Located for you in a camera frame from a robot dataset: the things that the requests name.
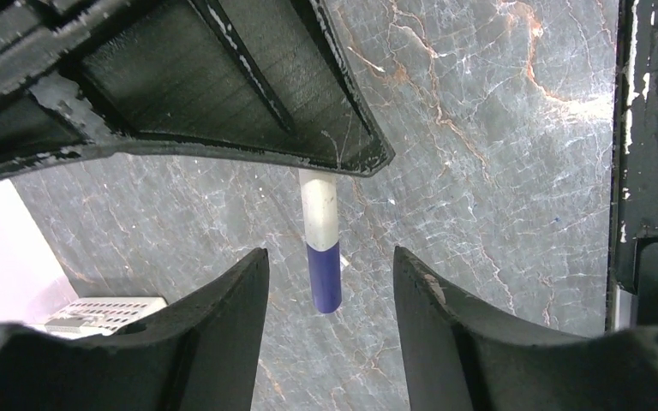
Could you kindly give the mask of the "white plastic basket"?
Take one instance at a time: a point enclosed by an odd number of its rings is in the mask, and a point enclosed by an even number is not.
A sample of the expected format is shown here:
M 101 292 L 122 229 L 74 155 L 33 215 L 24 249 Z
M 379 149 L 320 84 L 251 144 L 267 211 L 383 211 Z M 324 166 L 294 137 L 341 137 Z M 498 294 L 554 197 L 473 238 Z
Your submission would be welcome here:
M 167 307 L 162 297 L 89 297 L 61 308 L 42 324 L 28 326 L 56 337 L 110 336 L 125 325 Z

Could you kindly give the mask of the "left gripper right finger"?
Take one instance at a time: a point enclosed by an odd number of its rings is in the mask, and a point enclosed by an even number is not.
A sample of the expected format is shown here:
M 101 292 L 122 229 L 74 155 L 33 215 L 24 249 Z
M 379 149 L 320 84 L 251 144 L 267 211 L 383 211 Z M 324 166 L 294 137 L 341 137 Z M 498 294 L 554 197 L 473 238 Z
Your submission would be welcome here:
M 396 247 L 414 410 L 658 410 L 658 326 L 581 337 L 504 312 Z

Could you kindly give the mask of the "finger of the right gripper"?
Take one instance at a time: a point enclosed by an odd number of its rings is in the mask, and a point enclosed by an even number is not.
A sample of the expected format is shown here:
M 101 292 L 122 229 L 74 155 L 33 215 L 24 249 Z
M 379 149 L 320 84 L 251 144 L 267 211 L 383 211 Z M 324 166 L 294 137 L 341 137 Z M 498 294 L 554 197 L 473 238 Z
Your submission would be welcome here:
M 0 181 L 117 153 L 394 156 L 323 1 L 0 1 Z

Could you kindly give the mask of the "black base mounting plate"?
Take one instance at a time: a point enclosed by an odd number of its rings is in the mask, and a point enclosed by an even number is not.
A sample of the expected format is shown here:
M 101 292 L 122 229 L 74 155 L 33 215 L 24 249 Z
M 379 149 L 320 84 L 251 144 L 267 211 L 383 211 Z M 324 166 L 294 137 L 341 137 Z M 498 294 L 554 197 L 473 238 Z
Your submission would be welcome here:
M 613 111 L 607 329 L 658 325 L 658 1 L 623 1 Z

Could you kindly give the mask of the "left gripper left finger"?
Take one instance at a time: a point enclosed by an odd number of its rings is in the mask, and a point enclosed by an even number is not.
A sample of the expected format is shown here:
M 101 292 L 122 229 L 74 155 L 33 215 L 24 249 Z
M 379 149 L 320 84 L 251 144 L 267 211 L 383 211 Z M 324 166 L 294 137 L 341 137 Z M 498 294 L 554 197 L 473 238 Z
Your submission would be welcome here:
M 256 248 L 109 336 L 0 323 L 0 410 L 248 410 L 268 285 L 268 253 Z

